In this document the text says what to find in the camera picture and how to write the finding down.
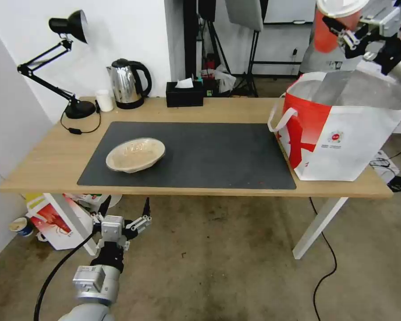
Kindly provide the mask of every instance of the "black desk mat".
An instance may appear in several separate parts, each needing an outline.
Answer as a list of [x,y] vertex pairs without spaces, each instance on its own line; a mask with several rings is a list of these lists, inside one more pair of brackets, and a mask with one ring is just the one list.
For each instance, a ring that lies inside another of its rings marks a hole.
[[[133,174],[107,168],[107,154],[131,139],[152,137],[165,156]],[[113,122],[78,185],[223,189],[295,189],[275,135],[265,124]]]

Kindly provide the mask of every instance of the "kettle lid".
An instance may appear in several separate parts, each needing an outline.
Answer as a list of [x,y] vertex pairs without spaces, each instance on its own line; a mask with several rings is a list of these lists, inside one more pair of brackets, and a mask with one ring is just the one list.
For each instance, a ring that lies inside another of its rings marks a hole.
[[113,61],[113,63],[111,64],[112,67],[114,68],[123,68],[123,67],[128,67],[130,64],[129,60],[126,60],[124,58],[120,58],[116,61]]

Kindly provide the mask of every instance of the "paper bowl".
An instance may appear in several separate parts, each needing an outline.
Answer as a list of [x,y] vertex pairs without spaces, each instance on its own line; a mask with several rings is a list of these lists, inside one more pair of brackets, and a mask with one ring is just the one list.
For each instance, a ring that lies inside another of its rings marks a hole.
[[165,154],[165,145],[154,138],[122,143],[108,153],[106,165],[117,172],[135,173],[152,167]]

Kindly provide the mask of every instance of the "desk lamp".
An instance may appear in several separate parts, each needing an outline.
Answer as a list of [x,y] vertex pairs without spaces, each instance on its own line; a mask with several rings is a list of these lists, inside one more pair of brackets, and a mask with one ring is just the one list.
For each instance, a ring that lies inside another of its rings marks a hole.
[[[64,89],[58,88],[54,85],[51,85],[47,81],[39,78],[34,74],[37,69],[40,69],[44,65],[52,62],[53,60],[59,58],[60,56],[66,54],[71,51],[71,45],[73,43],[72,40],[68,38],[68,35],[71,34],[76,39],[87,44],[86,41],[86,31],[87,31],[87,21],[85,14],[82,10],[78,10],[73,12],[68,19],[61,18],[51,18],[49,20],[49,28],[57,33],[62,41],[58,43],[56,46],[51,49],[41,53],[37,57],[31,59],[29,62],[23,63],[18,66],[18,72],[23,74],[24,76],[34,80],[35,82],[45,86],[46,88],[52,90],[57,93],[61,97],[64,97],[68,100],[68,105],[65,108],[65,114],[68,118],[71,119],[80,119],[85,118],[95,112],[95,105],[91,102],[81,101],[76,98],[76,95],[66,91]],[[43,56],[53,52],[54,50],[63,47],[64,51],[56,54],[52,58],[39,61]]]

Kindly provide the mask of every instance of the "lamp shade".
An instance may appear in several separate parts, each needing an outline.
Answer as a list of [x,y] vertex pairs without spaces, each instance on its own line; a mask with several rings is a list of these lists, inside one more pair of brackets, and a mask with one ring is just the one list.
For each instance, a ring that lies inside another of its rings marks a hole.
[[49,28],[53,32],[58,34],[70,34],[84,43],[88,43],[85,37],[86,27],[87,21],[83,10],[73,12],[67,19],[49,19]]

